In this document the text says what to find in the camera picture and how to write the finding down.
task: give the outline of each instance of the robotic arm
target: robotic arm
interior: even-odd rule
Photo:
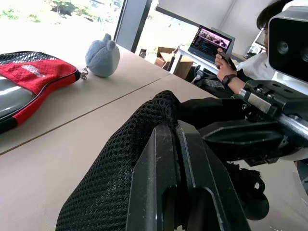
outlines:
[[[307,14],[307,1],[295,0],[271,19],[269,63],[279,81],[249,81],[228,99],[238,118],[153,130],[134,168],[127,231],[248,231],[246,218],[266,216],[263,182],[239,193],[229,162],[270,164],[308,147]]]

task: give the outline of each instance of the smartwatch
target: smartwatch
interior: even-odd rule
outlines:
[[[237,77],[237,75],[236,74],[231,74],[231,75],[227,75],[227,76],[225,76],[223,79],[222,79],[222,85],[223,86],[227,86],[229,83],[230,83],[230,81],[231,81],[231,79],[233,79],[234,77]]]

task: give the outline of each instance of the camera lens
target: camera lens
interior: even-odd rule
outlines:
[[[300,55],[301,55],[302,59],[303,59],[305,62],[308,62],[308,47],[305,47],[305,48],[300,52]]]
[[[286,42],[281,41],[278,43],[277,49],[280,54],[287,54],[289,51],[289,46]]]

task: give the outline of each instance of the black hair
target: black hair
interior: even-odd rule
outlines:
[[[275,15],[279,14],[282,11],[285,4],[291,1],[292,0],[275,1],[268,7],[266,7],[264,10],[262,10],[262,12],[259,14],[257,18],[258,29],[261,30],[264,27],[268,27],[270,19]]]

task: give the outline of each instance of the gray plush toy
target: gray plush toy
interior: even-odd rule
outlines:
[[[116,71],[119,60],[119,48],[109,34],[106,34],[103,40],[94,41],[86,54],[87,67],[99,77],[112,75]]]

